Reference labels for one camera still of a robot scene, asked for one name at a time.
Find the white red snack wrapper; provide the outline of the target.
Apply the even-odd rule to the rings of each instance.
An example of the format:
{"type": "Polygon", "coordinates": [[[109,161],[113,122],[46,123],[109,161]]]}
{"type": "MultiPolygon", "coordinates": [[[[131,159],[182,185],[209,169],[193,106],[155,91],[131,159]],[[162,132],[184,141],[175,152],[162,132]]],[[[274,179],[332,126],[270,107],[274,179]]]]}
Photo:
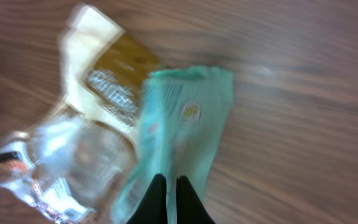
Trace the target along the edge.
{"type": "Polygon", "coordinates": [[[54,223],[97,223],[134,162],[125,135],[63,106],[3,142],[0,188],[54,223]]]}

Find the teal tissue pack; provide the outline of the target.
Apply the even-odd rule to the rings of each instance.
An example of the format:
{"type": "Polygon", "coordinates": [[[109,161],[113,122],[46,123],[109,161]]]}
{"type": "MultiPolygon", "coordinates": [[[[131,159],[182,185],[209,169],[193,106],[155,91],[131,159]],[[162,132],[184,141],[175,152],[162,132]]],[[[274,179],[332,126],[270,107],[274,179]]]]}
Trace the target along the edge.
{"type": "Polygon", "coordinates": [[[176,179],[189,178],[199,198],[233,105],[231,71],[192,66],[151,72],[142,87],[138,161],[115,199],[110,219],[126,223],[157,174],[167,181],[165,209],[176,223],[176,179]]]}

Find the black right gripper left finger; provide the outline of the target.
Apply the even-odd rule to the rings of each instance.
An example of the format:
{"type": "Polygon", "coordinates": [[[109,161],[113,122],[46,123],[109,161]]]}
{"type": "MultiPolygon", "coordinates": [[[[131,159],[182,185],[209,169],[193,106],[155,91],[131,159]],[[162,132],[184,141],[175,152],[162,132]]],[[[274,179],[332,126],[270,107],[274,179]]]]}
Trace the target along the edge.
{"type": "Polygon", "coordinates": [[[166,196],[166,178],[156,174],[127,224],[167,224],[166,196]]]}

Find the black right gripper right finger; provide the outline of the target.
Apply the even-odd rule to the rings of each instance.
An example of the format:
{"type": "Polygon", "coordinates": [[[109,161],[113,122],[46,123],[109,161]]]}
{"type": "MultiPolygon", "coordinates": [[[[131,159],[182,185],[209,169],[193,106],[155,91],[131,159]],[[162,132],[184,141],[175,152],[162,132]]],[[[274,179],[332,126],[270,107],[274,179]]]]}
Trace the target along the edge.
{"type": "Polygon", "coordinates": [[[178,224],[215,224],[184,175],[177,178],[176,201],[178,224]]]}

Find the brown snack packet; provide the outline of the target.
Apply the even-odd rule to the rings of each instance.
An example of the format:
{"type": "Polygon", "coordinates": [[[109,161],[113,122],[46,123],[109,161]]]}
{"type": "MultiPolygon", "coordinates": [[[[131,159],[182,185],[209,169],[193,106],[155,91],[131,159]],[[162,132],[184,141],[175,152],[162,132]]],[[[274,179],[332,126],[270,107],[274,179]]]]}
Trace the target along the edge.
{"type": "Polygon", "coordinates": [[[142,83],[163,63],[92,5],[77,4],[67,25],[60,39],[67,102],[135,141],[142,83]]]}

